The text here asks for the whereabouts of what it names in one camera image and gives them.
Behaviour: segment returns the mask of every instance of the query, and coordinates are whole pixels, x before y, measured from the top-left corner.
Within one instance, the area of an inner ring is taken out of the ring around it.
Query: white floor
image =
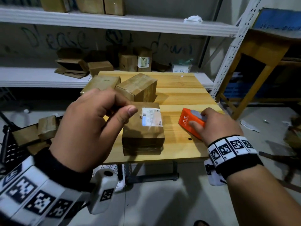
[[[58,113],[62,115],[66,104],[50,102],[32,104],[30,114],[19,111],[5,112],[7,117],[19,126],[38,122],[39,118]],[[257,133],[242,127],[245,136],[258,150],[277,155],[289,155],[290,148],[283,137],[287,126],[282,121],[289,121],[295,112],[290,108],[247,108],[241,119],[257,127]],[[261,157],[265,166],[282,179],[287,167]],[[172,169],[171,163],[132,165],[133,173],[138,175],[165,173]],[[207,221],[211,226],[236,226],[236,216],[231,204],[227,186],[210,186],[203,161],[181,163],[178,166],[178,181],[162,181],[135,184],[127,191],[113,196],[109,209],[99,215],[91,215],[87,209],[81,210],[70,225],[187,225],[196,220]],[[293,184],[301,185],[301,174],[297,172]],[[288,190],[301,204],[301,194]]]

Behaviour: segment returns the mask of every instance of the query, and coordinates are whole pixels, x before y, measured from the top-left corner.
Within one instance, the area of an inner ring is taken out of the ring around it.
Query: hand
[[[74,171],[94,169],[107,159],[124,124],[137,111],[111,88],[92,89],[69,105],[49,149]],[[107,122],[105,115],[110,116]]]
[[[189,124],[200,134],[206,146],[223,137],[243,136],[239,124],[229,115],[218,113],[212,108],[206,108],[201,114],[207,117],[204,128],[195,121],[190,121]]]

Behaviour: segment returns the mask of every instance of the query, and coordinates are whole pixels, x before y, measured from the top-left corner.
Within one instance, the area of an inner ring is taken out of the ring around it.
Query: wooden tabletop
[[[104,164],[124,162],[145,162],[156,160],[180,160],[208,157],[207,148],[201,140],[188,134],[178,121],[183,108],[203,111],[211,107],[223,112],[193,73],[142,72],[158,80],[155,102],[160,104],[165,142],[161,155],[124,156],[122,151],[122,131],[119,133],[112,151]],[[138,72],[101,71],[99,74],[120,76],[121,82],[137,75]]]

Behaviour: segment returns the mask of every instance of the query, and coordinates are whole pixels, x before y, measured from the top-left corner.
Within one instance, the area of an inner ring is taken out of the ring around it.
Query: person's left hand
[[[115,90],[92,89],[69,105],[49,149],[74,171],[94,169],[107,159],[119,132],[135,113],[137,108]]]

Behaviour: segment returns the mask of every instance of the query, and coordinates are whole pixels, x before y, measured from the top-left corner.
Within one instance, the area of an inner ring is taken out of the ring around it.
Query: forearm
[[[240,226],[297,226],[301,206],[263,166],[239,171],[227,178]]]

